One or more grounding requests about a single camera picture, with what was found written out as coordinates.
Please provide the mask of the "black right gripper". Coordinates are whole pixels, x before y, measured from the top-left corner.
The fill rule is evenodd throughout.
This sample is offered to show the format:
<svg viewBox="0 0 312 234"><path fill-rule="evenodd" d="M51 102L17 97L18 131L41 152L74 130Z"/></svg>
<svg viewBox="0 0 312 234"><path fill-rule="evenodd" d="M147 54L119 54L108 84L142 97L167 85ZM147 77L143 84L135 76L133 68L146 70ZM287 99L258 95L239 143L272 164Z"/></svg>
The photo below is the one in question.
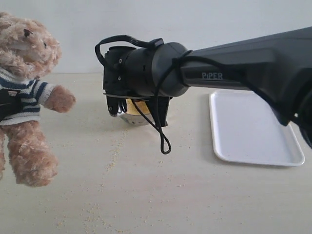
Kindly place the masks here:
<svg viewBox="0 0 312 234"><path fill-rule="evenodd" d="M136 98L137 95L127 83L124 61L129 53L135 50L130 46L112 46L105 53L103 90L106 95L107 108L110 116L117 117L127 112L126 98Z"/></svg>

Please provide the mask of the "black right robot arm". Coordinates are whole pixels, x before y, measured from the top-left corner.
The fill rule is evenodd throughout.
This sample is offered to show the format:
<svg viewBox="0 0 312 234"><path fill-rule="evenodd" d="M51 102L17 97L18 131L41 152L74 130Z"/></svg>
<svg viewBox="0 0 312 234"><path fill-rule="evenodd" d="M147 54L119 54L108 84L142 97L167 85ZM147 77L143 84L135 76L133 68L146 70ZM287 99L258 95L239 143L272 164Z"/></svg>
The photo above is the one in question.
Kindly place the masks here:
<svg viewBox="0 0 312 234"><path fill-rule="evenodd" d="M272 108L281 125L295 123L312 143L312 29L310 27L188 50L158 38L141 41L128 35L101 40L95 54L104 67L103 90L109 114L126 112L126 100L143 101L159 132L172 98L188 88L251 90Z"/></svg>

